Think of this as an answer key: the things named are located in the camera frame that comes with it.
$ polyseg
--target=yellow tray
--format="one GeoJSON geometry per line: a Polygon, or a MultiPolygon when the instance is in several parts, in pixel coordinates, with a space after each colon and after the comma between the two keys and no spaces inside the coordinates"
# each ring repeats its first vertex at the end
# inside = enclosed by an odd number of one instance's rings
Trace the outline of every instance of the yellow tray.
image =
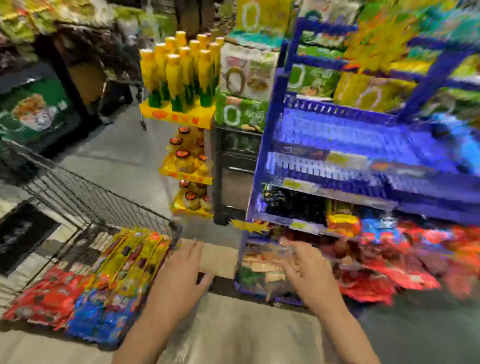
{"type": "Polygon", "coordinates": [[[210,129],[212,117],[215,114],[215,98],[213,105],[209,108],[202,108],[200,106],[200,99],[196,98],[193,103],[193,108],[187,113],[173,112],[172,104],[168,101],[162,102],[161,109],[151,108],[148,106],[148,100],[140,104],[140,111],[144,117],[149,119],[159,119],[186,124],[188,126],[196,126],[197,128],[210,129]]]}
{"type": "Polygon", "coordinates": [[[165,157],[163,160],[163,165],[158,169],[160,174],[164,174],[169,177],[176,178],[177,180],[187,180],[190,182],[195,182],[195,183],[203,183],[203,184],[208,184],[212,185],[212,177],[202,177],[198,176],[196,174],[191,174],[191,173],[183,173],[183,172],[178,172],[175,169],[170,169],[168,166],[170,165],[170,159],[172,158],[172,155],[169,154],[168,156],[165,157]]]}
{"type": "Polygon", "coordinates": [[[203,216],[205,218],[212,218],[213,215],[206,212],[202,207],[199,208],[198,210],[192,211],[187,209],[183,205],[183,193],[180,191],[177,196],[175,197],[175,201],[173,201],[173,206],[170,207],[170,210],[175,216],[179,215],[199,215],[203,216]]]}

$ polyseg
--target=shopping cart basket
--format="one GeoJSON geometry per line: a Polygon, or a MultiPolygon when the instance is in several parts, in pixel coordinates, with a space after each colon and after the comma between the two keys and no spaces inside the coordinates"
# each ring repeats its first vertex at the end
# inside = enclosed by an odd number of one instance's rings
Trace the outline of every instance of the shopping cart basket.
{"type": "MultiPolygon", "coordinates": [[[[181,226],[172,220],[87,181],[24,146],[12,141],[2,144],[5,149],[0,163],[11,171],[20,186],[7,186],[7,190],[15,190],[21,200],[2,220],[29,204],[60,227],[53,240],[42,242],[8,277],[0,276],[0,306],[8,306],[54,265],[77,274],[87,272],[121,228],[156,231],[171,239],[169,248],[178,241],[181,226]]],[[[3,201],[12,199],[1,197],[3,201]]]]}

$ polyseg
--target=hand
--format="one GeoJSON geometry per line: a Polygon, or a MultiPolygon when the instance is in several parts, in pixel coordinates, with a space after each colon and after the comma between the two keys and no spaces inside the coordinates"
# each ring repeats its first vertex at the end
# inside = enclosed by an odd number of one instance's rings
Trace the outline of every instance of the hand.
{"type": "Polygon", "coordinates": [[[158,272],[144,309],[144,315],[159,320],[170,330],[188,315],[215,276],[207,273],[196,284],[203,242],[182,243],[180,240],[179,243],[180,248],[170,255],[158,272]]]}
{"type": "Polygon", "coordinates": [[[290,242],[297,253],[300,274],[286,260],[282,269],[303,302],[317,315],[324,316],[344,307],[338,283],[332,274],[330,262],[319,249],[304,242],[290,242]]]}

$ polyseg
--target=forearm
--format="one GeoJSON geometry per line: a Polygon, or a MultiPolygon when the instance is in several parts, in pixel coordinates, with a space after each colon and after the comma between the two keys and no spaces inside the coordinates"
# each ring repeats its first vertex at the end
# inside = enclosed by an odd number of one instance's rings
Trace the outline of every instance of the forearm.
{"type": "Polygon", "coordinates": [[[144,312],[113,356],[112,364],[154,364],[167,345],[174,326],[153,320],[144,312]]]}
{"type": "Polygon", "coordinates": [[[365,332],[345,306],[316,312],[345,364],[380,364],[365,332]]]}

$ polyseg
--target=left hand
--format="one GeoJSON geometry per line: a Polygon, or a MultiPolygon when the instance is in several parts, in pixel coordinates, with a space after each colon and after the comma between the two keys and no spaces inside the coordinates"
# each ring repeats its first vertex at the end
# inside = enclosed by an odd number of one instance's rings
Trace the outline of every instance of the left hand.
{"type": "Polygon", "coordinates": [[[159,320],[173,330],[208,289],[215,277],[206,273],[199,284],[203,242],[183,242],[167,259],[152,285],[148,295],[145,314],[151,320],[159,320]]]}

